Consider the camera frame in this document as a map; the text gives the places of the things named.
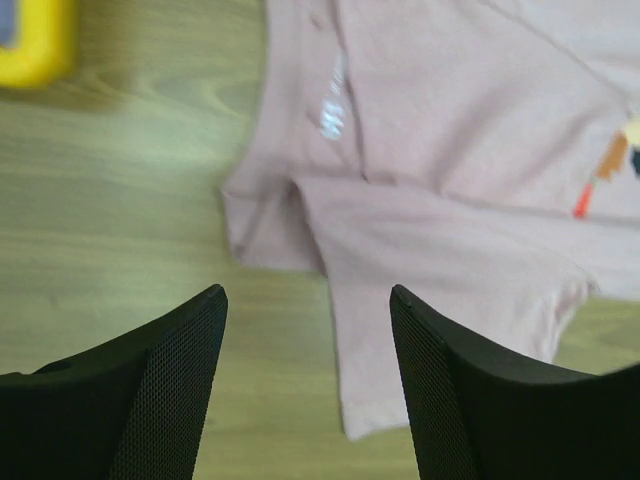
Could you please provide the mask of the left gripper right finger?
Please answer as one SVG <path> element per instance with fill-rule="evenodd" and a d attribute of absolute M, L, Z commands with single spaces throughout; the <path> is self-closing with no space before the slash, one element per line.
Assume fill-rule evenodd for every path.
<path fill-rule="evenodd" d="M 393 339 L 423 479 L 635 479 L 639 369 L 591 375 L 509 350 L 403 286 Z"/>

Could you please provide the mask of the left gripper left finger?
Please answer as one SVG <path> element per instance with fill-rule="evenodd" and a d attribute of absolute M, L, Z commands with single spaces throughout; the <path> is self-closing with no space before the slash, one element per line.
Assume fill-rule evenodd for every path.
<path fill-rule="evenodd" d="M 192 478 L 227 312 L 213 285 L 90 350 L 2 375 L 2 478 Z"/>

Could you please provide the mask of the pink t shirt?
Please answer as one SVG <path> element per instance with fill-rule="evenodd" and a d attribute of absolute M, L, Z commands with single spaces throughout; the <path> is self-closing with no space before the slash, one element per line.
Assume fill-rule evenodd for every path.
<path fill-rule="evenodd" d="M 635 1 L 270 1 L 235 258 L 324 274 L 346 436 L 404 427 L 402 284 L 548 362 L 593 295 L 639 296 Z"/>

